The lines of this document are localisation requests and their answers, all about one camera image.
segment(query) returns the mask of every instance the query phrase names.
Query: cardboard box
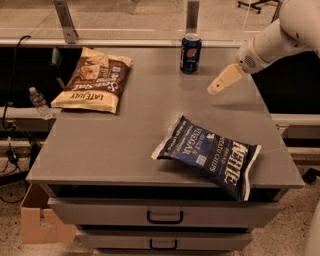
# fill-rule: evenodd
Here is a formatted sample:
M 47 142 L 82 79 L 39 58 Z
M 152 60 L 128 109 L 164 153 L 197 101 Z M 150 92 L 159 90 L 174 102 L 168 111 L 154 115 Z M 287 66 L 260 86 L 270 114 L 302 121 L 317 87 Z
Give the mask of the cardboard box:
M 62 223 L 48 206 L 49 196 L 40 185 L 32 184 L 21 203 L 21 240 L 23 244 L 72 243 L 74 225 Z

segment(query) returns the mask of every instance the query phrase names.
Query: kettle chips bag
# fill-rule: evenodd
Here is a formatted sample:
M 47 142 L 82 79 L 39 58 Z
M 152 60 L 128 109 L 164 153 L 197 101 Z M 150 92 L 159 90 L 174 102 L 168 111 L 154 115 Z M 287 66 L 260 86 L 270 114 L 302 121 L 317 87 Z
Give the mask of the kettle chips bag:
M 51 106 L 116 113 L 131 62 L 83 47 L 69 83 Z
M 158 145 L 153 159 L 177 159 L 206 175 L 238 201 L 248 201 L 249 171 L 261 150 L 221 137 L 182 116 Z

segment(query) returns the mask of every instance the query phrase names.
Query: drawer handle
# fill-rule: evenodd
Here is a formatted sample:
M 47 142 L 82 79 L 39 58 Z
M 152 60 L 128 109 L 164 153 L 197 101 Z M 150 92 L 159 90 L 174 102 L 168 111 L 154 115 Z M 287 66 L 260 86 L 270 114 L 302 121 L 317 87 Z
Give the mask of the drawer handle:
M 147 212 L 147 220 L 151 224 L 169 224 L 169 225 L 175 225 L 180 224 L 183 221 L 183 211 L 180 211 L 180 219 L 179 220 L 152 220 L 151 219 L 151 212 Z
M 178 241 L 174 240 L 174 246 L 173 247 L 169 247 L 169 248 L 160 248 L 160 247 L 154 247 L 152 245 L 152 239 L 150 239 L 149 241 L 149 245 L 150 245 L 150 249 L 152 250 L 158 250 L 158 251 L 171 251 L 171 250 L 176 250 L 177 246 L 178 246 Z

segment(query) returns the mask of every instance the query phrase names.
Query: cable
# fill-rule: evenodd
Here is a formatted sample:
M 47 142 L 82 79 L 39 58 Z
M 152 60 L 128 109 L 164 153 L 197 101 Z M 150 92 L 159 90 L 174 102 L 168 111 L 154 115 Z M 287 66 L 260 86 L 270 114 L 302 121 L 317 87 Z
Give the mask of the cable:
M 7 164 L 6 164 L 5 168 L 4 168 L 4 170 L 2 170 L 0 173 L 3 173 L 3 172 L 5 172 L 5 171 L 7 170 L 9 162 L 13 163 L 13 164 L 15 165 L 15 168 L 14 168 L 12 171 L 3 174 L 2 176 L 0 176 L 0 178 L 12 174 L 12 173 L 15 172 L 17 169 L 18 169 L 20 172 L 22 172 L 21 169 L 20 169 L 20 167 L 19 167 L 19 165 L 18 165 L 18 163 L 17 163 L 17 162 L 18 162 L 18 158 L 17 158 L 17 156 L 15 155 L 15 152 L 14 152 L 12 146 L 11 146 L 11 135 L 12 135 L 13 131 L 16 129 L 16 127 L 15 127 L 15 125 L 14 125 L 13 122 L 10 122 L 10 123 L 9 123 L 9 122 L 6 121 L 6 113 L 7 113 L 8 107 L 11 107 L 11 106 L 13 105 L 13 103 L 10 102 L 10 99 L 11 99 L 11 95 L 12 95 L 12 89 L 13 89 L 15 72 L 16 72 L 16 66 L 17 66 L 17 52 L 18 52 L 18 48 L 19 48 L 21 42 L 22 42 L 24 39 L 28 39 L 28 38 L 30 38 L 30 37 L 31 37 L 31 36 L 29 36 L 29 35 L 22 36 L 22 37 L 19 39 L 19 42 L 18 42 L 18 44 L 16 45 L 16 47 L 15 47 L 15 49 L 14 49 L 13 69 L 12 69 L 11 80 L 10 80 L 9 96 L 8 96 L 8 101 L 4 104 L 4 110 L 3 110 L 3 116 L 2 116 L 2 126 L 3 126 L 3 128 L 4 128 L 5 130 L 10 129 L 10 133 L 9 133 L 9 136 L 8 136 L 8 142 L 9 142 L 9 151 L 8 151 L 8 152 L 9 152 L 9 154 L 7 153 L 7 155 L 8 155 L 8 158 L 9 158 L 9 157 L 11 157 L 11 158 L 8 159 Z M 24 184 L 25 184 L 25 186 L 26 186 L 26 189 L 25 189 L 25 193 L 26 193 L 26 192 L 27 192 L 27 189 L 28 189 L 28 184 L 27 184 L 26 181 L 24 181 Z M 15 203 L 21 202 L 21 201 L 23 200 L 24 196 L 25 196 L 25 195 L 23 195 L 22 198 L 20 198 L 20 199 L 18 199 L 18 200 L 15 200 L 15 201 L 7 201 L 7 200 L 3 199 L 3 198 L 0 196 L 0 201 L 5 202 L 5 203 L 8 203 L 8 204 L 15 204 Z
M 27 39 L 27 38 L 30 38 L 31 36 L 29 35 L 26 35 L 26 36 L 22 36 L 20 39 L 19 39 L 19 42 L 18 44 L 16 45 L 15 49 L 14 49 L 14 57 L 13 57 L 13 69 L 12 69 L 12 74 L 11 74 L 11 80 L 10 80 L 10 90 L 9 90 L 9 97 L 8 99 L 10 100 L 11 98 L 11 94 L 12 94 L 12 88 L 13 88 L 13 83 L 14 83 L 14 77 L 15 77 L 15 72 L 16 72 L 16 65 L 17 65 L 17 52 L 18 52 L 18 48 L 21 44 L 21 42 L 24 40 L 24 39 Z M 6 122 L 6 113 L 7 113 L 7 108 L 8 107 L 11 107 L 12 106 L 12 102 L 9 102 L 7 101 L 5 104 L 4 104 L 4 110 L 3 110 L 3 116 L 2 116 L 2 126 L 3 126 L 3 129 L 7 130 L 7 129 L 10 129 L 13 127 L 13 123 L 7 123 Z
M 0 171 L 0 173 L 4 173 L 7 170 L 8 165 L 9 165 L 9 160 L 7 161 L 6 166 L 3 168 L 3 170 Z
M 23 198 L 25 197 L 27 191 L 28 191 L 28 183 L 26 181 L 24 181 L 24 184 L 25 184 L 25 192 L 24 192 L 24 195 L 19 198 L 18 200 L 15 200 L 15 201 L 8 201 L 6 199 L 4 199 L 3 197 L 0 196 L 0 201 L 4 202 L 4 203 L 7 203 L 7 204 L 16 204 L 16 203 L 19 203 L 23 200 Z

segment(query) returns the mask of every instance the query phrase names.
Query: brown chip bag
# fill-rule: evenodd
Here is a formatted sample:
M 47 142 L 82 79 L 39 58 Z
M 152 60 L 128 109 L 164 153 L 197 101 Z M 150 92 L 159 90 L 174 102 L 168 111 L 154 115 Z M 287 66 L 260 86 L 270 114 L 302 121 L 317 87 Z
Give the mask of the brown chip bag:
M 116 113 L 131 61 L 83 47 L 69 83 L 51 106 Z

